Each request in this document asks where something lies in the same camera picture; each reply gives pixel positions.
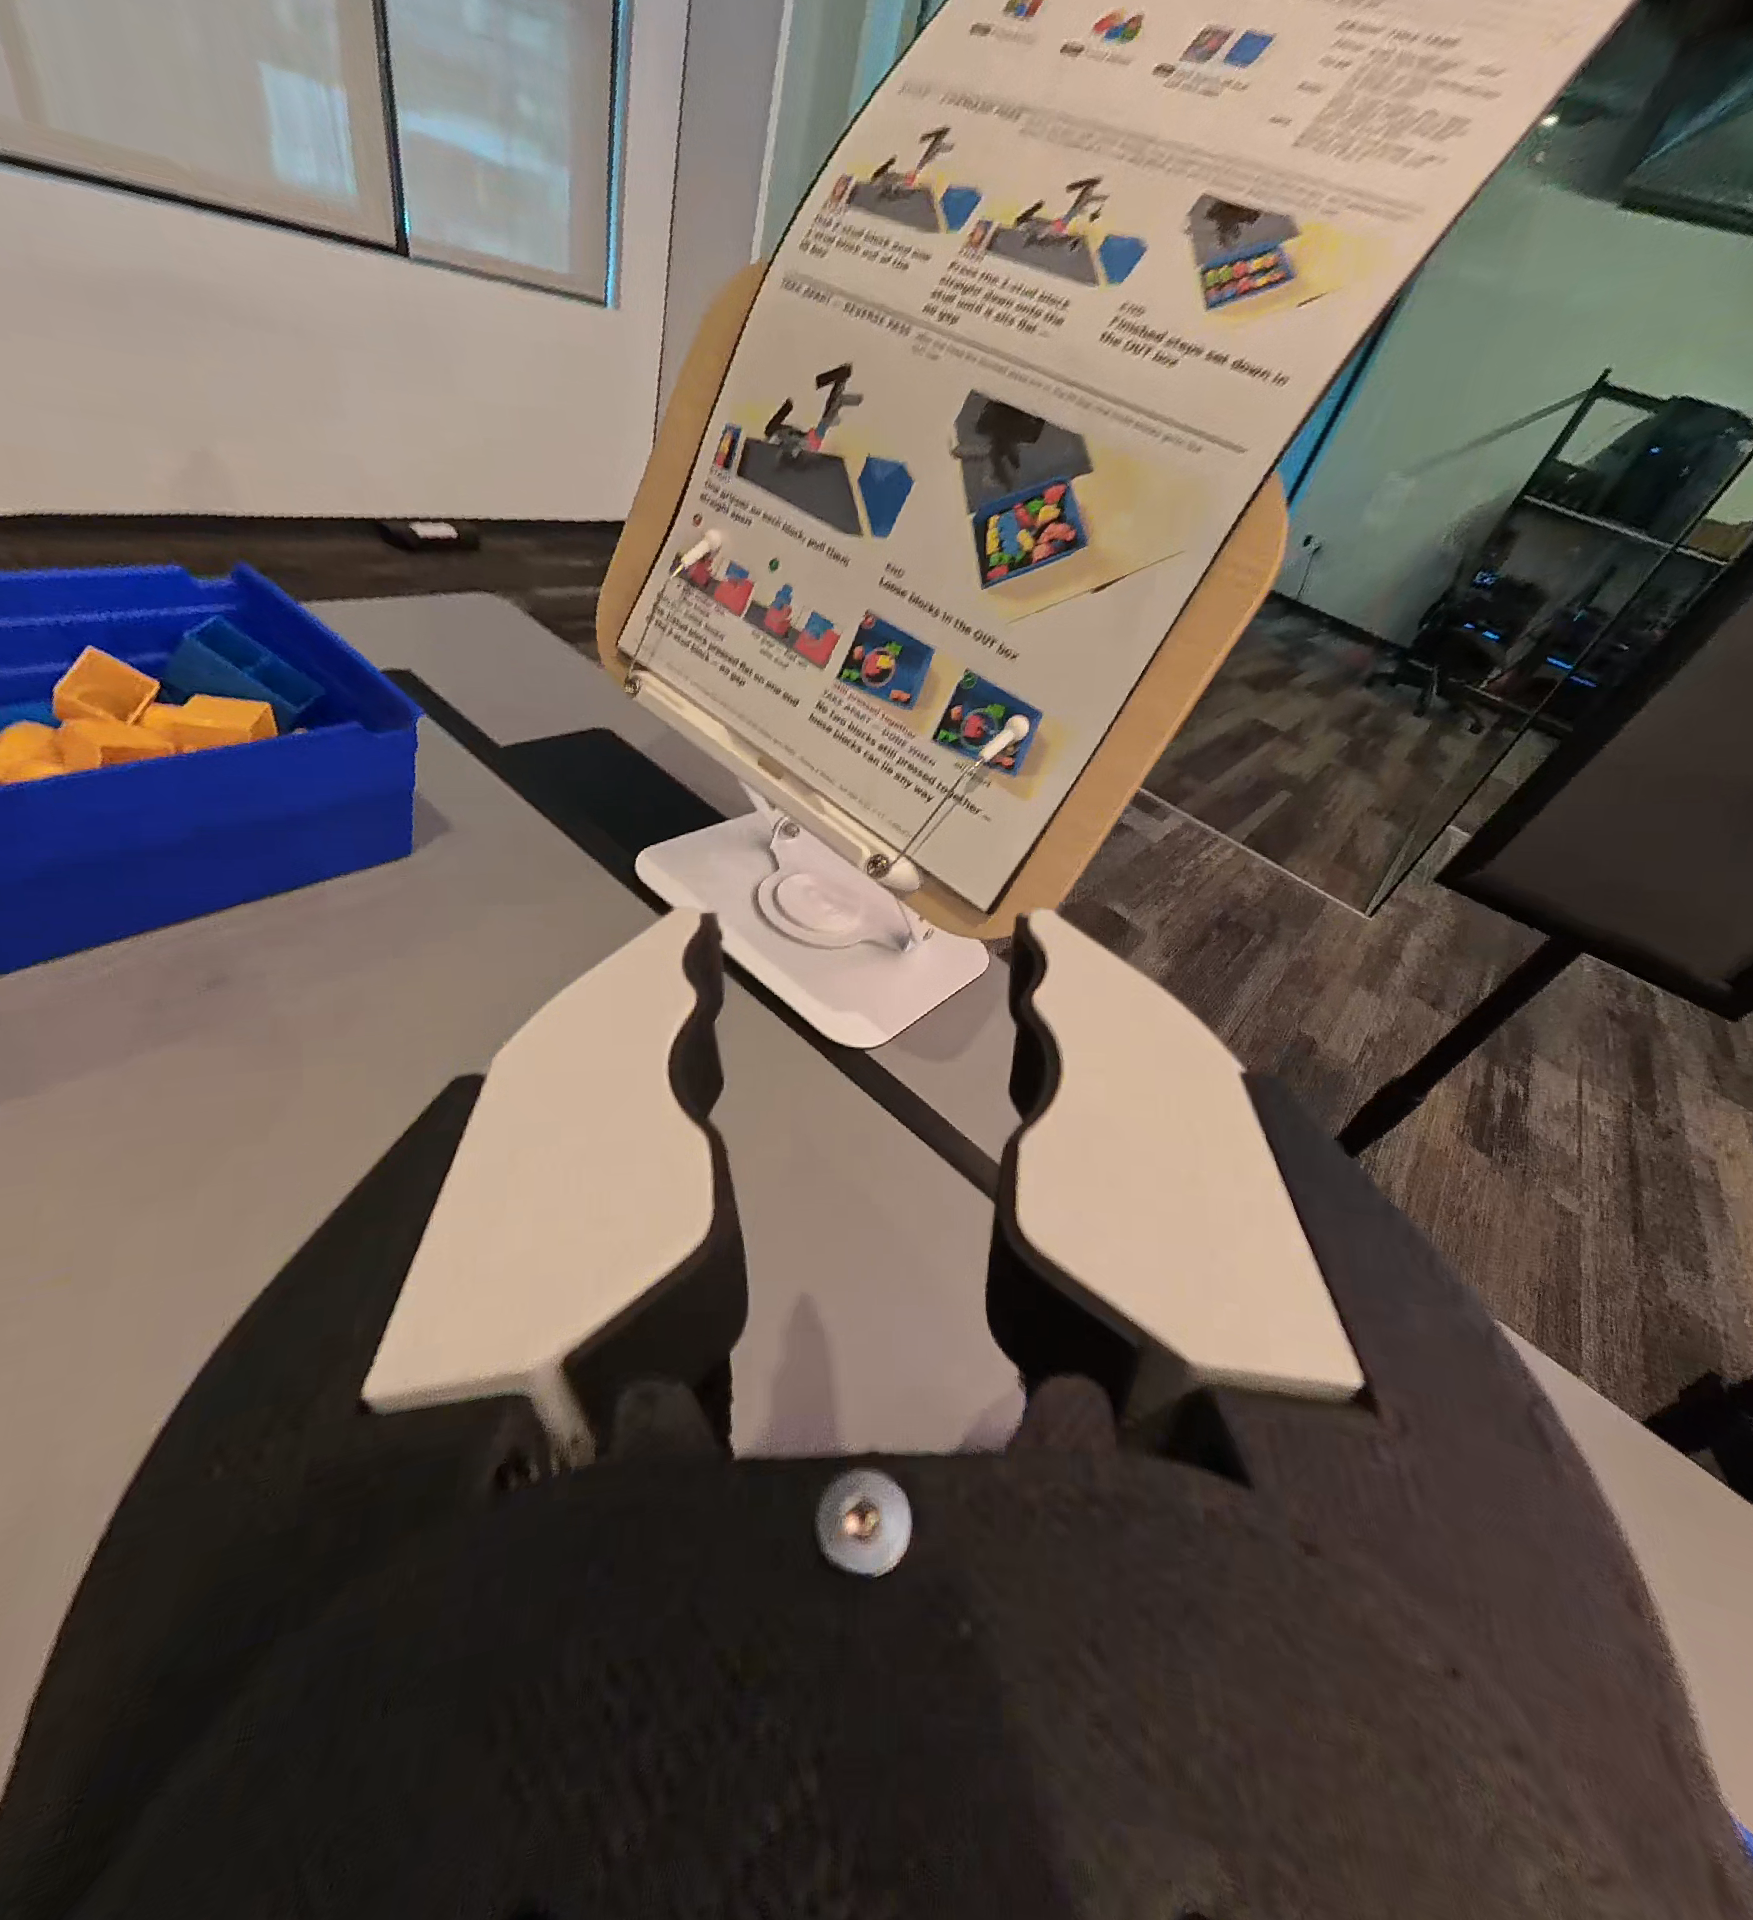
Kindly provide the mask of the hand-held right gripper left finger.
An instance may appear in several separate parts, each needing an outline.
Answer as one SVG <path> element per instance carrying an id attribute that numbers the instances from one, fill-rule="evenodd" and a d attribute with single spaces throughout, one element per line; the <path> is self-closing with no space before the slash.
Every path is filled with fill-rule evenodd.
<path id="1" fill-rule="evenodd" d="M 733 1453 L 748 1257 L 724 946 L 670 911 L 496 1053 L 362 1381 L 381 1414 L 522 1399 L 563 1464 L 659 1426 Z"/>

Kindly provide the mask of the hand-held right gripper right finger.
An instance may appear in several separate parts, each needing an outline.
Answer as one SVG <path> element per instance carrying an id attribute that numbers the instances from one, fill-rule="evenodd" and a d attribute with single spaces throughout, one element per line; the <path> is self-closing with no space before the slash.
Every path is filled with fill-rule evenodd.
<path id="1" fill-rule="evenodd" d="M 1239 1056 L 1057 911 L 1015 924 L 987 1327 L 1025 1386 L 1356 1405 L 1369 1378 Z"/>

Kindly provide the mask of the pile of orange mega blocks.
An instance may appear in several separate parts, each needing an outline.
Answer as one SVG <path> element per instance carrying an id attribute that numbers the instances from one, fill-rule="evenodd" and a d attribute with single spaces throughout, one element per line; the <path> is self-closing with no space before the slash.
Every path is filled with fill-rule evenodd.
<path id="1" fill-rule="evenodd" d="M 47 701 L 0 706 L 0 785 L 250 749 L 276 736 L 280 715 L 261 700 L 191 693 L 176 701 L 156 677 L 86 647 Z"/>

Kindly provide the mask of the blue mega block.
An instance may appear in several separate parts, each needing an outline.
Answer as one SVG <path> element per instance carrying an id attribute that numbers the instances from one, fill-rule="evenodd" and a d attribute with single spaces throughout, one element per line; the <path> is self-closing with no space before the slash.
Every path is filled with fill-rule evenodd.
<path id="1" fill-rule="evenodd" d="M 225 614 L 186 629 L 164 669 L 164 697 L 176 706 L 194 697 L 267 706 L 276 733 L 298 730 L 325 706 L 317 677 L 249 636 Z"/>

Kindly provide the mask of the instruction sheet board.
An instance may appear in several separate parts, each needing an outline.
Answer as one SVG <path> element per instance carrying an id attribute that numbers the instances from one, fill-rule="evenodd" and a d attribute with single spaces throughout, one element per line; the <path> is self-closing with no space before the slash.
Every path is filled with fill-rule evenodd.
<path id="1" fill-rule="evenodd" d="M 945 2 L 748 301 L 615 644 L 992 908 L 1626 2 Z"/>

